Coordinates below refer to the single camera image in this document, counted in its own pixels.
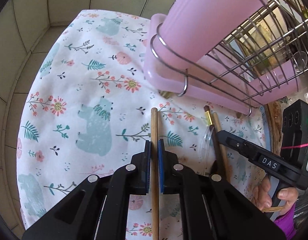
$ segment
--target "dish rack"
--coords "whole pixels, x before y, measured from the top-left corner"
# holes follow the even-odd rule
[[[151,23],[151,28],[155,24],[157,27],[150,30],[152,35],[144,65],[146,79],[159,90],[176,92],[178,96],[188,94],[246,115],[261,105],[298,91],[299,76],[308,72],[308,9],[302,0],[259,1],[263,5],[259,10],[197,62],[167,44],[161,34],[165,16],[157,15],[155,19],[154,15],[152,21],[156,23]],[[188,67],[180,68],[163,59],[158,44]],[[151,66],[153,63],[147,59],[153,56],[163,67]],[[164,83],[166,73],[169,78],[165,77],[167,83]],[[182,90],[180,86],[171,85],[180,83],[180,78]],[[195,89],[206,93],[202,95]]]

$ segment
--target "wooden stick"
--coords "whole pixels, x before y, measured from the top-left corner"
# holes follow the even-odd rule
[[[219,120],[216,112],[213,113],[213,119],[214,119],[214,125],[215,125],[217,131],[221,131],[222,130],[221,123],[220,123],[220,120]],[[228,164],[228,160],[227,160],[226,149],[225,149],[225,146],[223,144],[220,144],[220,148],[221,148],[223,162],[224,162],[224,166],[225,166],[225,170],[226,170],[226,180],[230,183],[231,178],[230,178],[230,173],[229,173],[229,164]]]
[[[151,109],[151,188],[153,240],[159,240],[158,113]]]

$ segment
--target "yellow flower center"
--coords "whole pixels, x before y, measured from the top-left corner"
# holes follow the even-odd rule
[[[61,102],[56,102],[54,105],[55,110],[58,112],[62,109],[62,104]]]
[[[130,88],[135,88],[137,86],[137,83],[134,80],[129,80],[128,81],[128,86]]]
[[[152,232],[152,228],[151,228],[151,227],[144,227],[144,228],[143,228],[143,232],[144,232],[144,233],[147,233],[147,234],[148,234],[148,233],[151,233],[151,232]]]

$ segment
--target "floral tablecloth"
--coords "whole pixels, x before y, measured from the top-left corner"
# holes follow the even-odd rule
[[[33,82],[20,123],[17,178],[26,228],[88,175],[113,174],[142,152],[150,139],[152,107],[159,111],[159,135],[167,149],[198,173],[206,104],[219,114],[224,130],[269,148],[263,108],[253,117],[240,117],[194,98],[160,96],[142,73],[148,27],[149,20],[137,16],[84,10],[53,45]],[[263,171],[234,151],[228,150],[228,159],[231,183],[250,199]],[[161,238],[178,239],[182,235],[178,196],[161,196],[160,203]],[[126,238],[151,235],[150,196],[131,196]]]

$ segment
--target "purple sleeve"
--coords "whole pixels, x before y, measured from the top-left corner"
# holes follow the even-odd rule
[[[290,240],[296,232],[293,225],[294,209],[295,204],[285,215],[279,217],[274,221],[274,223],[285,233],[287,240]]]

